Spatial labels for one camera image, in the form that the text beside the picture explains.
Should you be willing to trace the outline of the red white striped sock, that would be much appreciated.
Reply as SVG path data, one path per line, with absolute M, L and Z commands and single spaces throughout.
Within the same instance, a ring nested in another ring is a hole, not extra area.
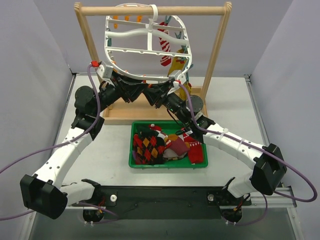
M 167 30 L 167 29 L 158 28 L 157 30 L 160 31 L 160 32 L 165 33 L 166 35 L 170 34 L 169 30 Z M 163 38 L 160 37 L 159 38 L 159 43 L 160 43 L 161 50 L 163 52 L 170 52 L 171 51 L 171 45 L 170 45 L 169 41 L 167 41 L 166 39 L 163 39 Z M 163 55 L 161 57 L 160 64 L 163 67 L 166 67 L 166 66 L 170 65 L 171 62 L 172 62 L 172 57 L 171 56 Z

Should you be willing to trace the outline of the yellow bear sock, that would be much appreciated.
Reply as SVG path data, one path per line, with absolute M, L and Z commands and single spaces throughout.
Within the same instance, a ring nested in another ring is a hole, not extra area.
M 169 76 L 172 72 L 176 70 L 181 70 L 182 72 L 187 69 L 188 59 L 181 56 L 175 56 L 171 61 L 171 66 L 169 68 L 167 76 Z
M 186 82 L 183 84 L 183 87 L 185 88 L 185 90 L 188 92 L 188 94 L 190 95 L 192 92 L 192 85 L 189 81 L 189 76 L 186 75 Z M 183 88 L 179 89 L 179 97 L 185 101 L 187 99 L 187 94 Z

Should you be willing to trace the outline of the green snowman sock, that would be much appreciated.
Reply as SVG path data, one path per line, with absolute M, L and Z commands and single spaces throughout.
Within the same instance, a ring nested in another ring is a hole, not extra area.
M 158 125 L 147 124 L 147 125 L 139 125 L 137 127 L 137 134 L 140 138 L 145 137 L 159 137 L 166 141 L 168 135 L 162 131 L 162 128 Z

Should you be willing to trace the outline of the white round clip hanger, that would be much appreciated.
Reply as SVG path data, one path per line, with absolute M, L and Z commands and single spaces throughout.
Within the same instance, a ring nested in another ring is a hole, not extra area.
M 146 81 L 165 82 L 168 74 L 161 70 L 162 56 L 184 57 L 188 59 L 187 66 L 192 64 L 192 52 L 186 26 L 177 16 L 172 15 L 168 25 L 165 17 L 157 14 L 142 16 L 137 22 L 137 16 L 118 16 L 118 28 L 114 29 L 114 15 L 105 18 L 104 51 L 106 59 L 113 66 L 114 71 L 129 78 Z M 158 29 L 169 30 L 169 35 Z M 180 41 L 175 33 L 183 32 L 185 40 Z M 112 46 L 107 46 L 106 36 L 112 39 Z M 170 43 L 170 52 L 162 51 L 159 38 Z M 188 55 L 179 53 L 182 46 L 188 46 Z

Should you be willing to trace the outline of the black red argyle sock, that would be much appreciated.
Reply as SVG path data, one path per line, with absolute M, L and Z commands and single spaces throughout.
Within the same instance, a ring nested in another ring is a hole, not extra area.
M 139 137 L 138 134 L 133 136 L 133 152 L 139 157 L 136 165 L 162 165 L 165 162 L 165 149 L 165 141 L 160 137 Z

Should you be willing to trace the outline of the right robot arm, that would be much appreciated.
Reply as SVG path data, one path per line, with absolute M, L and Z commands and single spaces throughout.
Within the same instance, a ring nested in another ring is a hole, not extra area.
M 199 96 L 187 94 L 186 100 L 182 100 L 172 92 L 174 84 L 174 81 L 149 84 L 143 94 L 151 106 L 166 107 L 174 114 L 194 139 L 224 151 L 250 169 L 225 184 L 221 192 L 223 201 L 233 204 L 252 192 L 271 196 L 287 172 L 280 149 L 274 144 L 256 144 L 221 127 L 203 114 L 204 103 Z

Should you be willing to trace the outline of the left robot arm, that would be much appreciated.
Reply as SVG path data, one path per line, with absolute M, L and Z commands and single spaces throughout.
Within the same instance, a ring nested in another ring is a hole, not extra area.
M 113 73 L 99 88 L 95 85 L 81 86 L 75 92 L 75 118 L 62 143 L 54 145 L 54 153 L 33 175 L 20 180 L 22 201 L 26 208 L 51 219 L 57 219 L 67 206 L 86 201 L 95 206 L 102 193 L 99 184 L 83 179 L 64 186 L 68 171 L 90 145 L 104 123 L 100 113 L 122 98 L 133 102 L 148 87 L 141 80 Z

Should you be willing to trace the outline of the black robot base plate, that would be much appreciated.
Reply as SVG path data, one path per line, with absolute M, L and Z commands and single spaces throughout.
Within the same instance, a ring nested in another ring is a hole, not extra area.
M 214 187 L 214 186 L 164 186 L 164 187 Z M 222 208 L 219 205 L 197 203 L 189 206 L 186 202 L 126 202 L 120 206 L 103 206 L 85 202 L 81 216 L 86 222 L 107 223 L 115 220 L 213 220 L 225 214 L 232 220 L 242 218 L 242 206 Z

